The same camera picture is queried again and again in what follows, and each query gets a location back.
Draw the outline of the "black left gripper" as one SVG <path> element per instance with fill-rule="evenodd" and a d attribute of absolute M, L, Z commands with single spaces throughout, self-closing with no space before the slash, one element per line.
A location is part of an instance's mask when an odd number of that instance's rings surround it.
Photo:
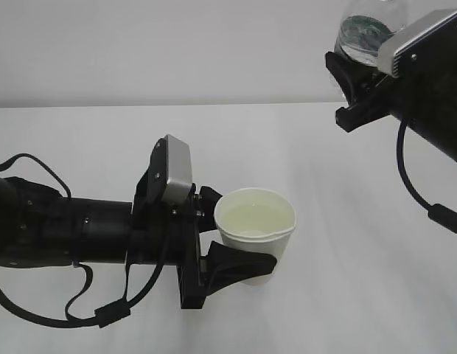
<path fill-rule="evenodd" d="M 163 267 L 175 266 L 182 309 L 201 309 L 207 296 L 244 280 L 272 274 L 277 259 L 271 254 L 243 251 L 211 242 L 208 253 L 200 252 L 200 233 L 217 229 L 214 210 L 223 196 L 211 187 L 199 193 L 191 186 L 182 204 L 157 200 L 133 218 L 130 245 L 125 261 L 126 283 L 132 265 L 154 265 L 143 288 L 132 297 L 125 295 L 129 308 L 140 303 L 152 290 Z"/>

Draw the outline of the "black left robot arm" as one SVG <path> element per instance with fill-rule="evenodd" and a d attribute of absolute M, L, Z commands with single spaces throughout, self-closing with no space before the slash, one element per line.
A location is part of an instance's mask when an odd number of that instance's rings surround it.
<path fill-rule="evenodd" d="M 156 185 L 138 184 L 133 202 L 67 198 L 18 177 L 0 178 L 0 266 L 43 268 L 73 263 L 175 266 L 183 309 L 200 309 L 213 293 L 269 275 L 277 260 L 267 251 L 211 243 L 220 200 L 210 187 L 192 187 L 181 204 L 162 198 Z"/>

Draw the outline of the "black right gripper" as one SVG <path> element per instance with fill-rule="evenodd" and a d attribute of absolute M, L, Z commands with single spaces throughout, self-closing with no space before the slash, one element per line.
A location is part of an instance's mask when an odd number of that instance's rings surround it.
<path fill-rule="evenodd" d="M 392 115 L 457 162 L 457 59 L 394 78 L 337 52 L 324 57 L 348 102 L 335 112 L 335 121 L 344 131 Z"/>

